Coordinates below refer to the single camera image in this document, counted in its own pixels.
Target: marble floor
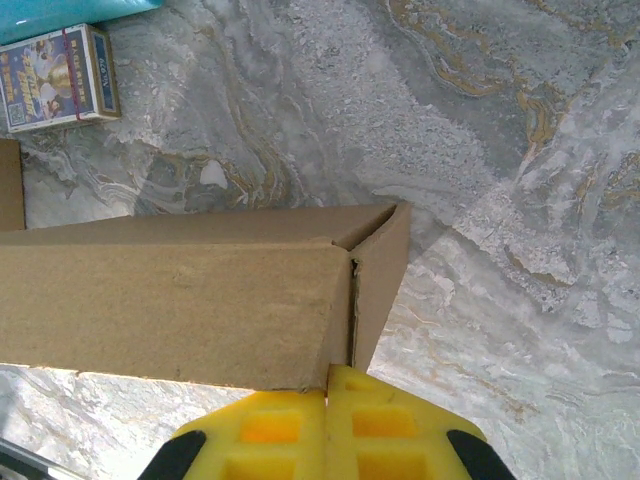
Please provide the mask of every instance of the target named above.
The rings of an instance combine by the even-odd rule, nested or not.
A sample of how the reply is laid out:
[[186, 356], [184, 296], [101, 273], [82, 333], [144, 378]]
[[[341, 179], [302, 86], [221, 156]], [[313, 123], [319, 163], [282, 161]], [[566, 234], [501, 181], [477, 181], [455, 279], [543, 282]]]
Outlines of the marble floor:
[[[636, 0], [169, 0], [106, 25], [122, 121], [18, 137], [28, 224], [411, 201], [370, 372], [519, 479], [640, 478], [639, 26]], [[0, 367], [0, 433], [135, 478], [243, 395]]]

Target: cardboard flap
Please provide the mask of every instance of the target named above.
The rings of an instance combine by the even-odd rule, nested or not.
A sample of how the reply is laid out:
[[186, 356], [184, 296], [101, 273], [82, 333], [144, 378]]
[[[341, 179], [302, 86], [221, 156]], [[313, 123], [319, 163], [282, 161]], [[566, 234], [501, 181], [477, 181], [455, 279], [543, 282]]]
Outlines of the cardboard flap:
[[0, 139], [0, 232], [24, 230], [20, 144]]
[[331, 245], [2, 247], [0, 362], [323, 388], [347, 359], [350, 263]]
[[391, 217], [352, 252], [355, 269], [352, 366], [366, 371], [396, 298], [409, 258], [411, 206]]
[[351, 250], [393, 205], [122, 217], [0, 235], [0, 245], [333, 243]]

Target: gray marble surface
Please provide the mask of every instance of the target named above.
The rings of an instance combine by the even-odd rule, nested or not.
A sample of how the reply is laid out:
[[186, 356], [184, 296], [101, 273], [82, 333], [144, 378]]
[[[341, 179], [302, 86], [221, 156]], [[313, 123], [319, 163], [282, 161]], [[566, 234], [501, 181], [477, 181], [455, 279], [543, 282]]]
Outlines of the gray marble surface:
[[[370, 373], [519, 479], [640, 478], [635, 0], [169, 0], [106, 27], [122, 121], [22, 135], [30, 227], [416, 206]], [[0, 432], [135, 478], [245, 392], [0, 369]]]

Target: black rubber pad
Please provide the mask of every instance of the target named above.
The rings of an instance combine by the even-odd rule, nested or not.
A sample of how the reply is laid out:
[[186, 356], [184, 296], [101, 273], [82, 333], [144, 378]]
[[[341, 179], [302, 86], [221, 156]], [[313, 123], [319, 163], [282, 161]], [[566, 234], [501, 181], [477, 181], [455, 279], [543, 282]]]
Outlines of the black rubber pad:
[[449, 430], [447, 438], [471, 480], [516, 480], [488, 443], [460, 430]]
[[138, 480], [183, 480], [206, 441], [207, 435], [201, 430], [169, 440]]

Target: printed label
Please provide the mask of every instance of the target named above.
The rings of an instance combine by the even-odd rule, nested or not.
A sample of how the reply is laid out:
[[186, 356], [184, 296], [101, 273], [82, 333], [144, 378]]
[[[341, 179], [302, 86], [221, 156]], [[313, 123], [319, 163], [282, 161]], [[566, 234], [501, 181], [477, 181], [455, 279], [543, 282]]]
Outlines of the printed label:
[[93, 45], [98, 65], [98, 76], [100, 77], [100, 89], [104, 100], [104, 109], [107, 112], [116, 111], [116, 102], [113, 96], [113, 77], [111, 75], [111, 65], [107, 55], [107, 40], [103, 35], [92, 32]]
[[0, 54], [10, 127], [93, 111], [82, 32], [69, 33], [66, 47], [55, 33]]

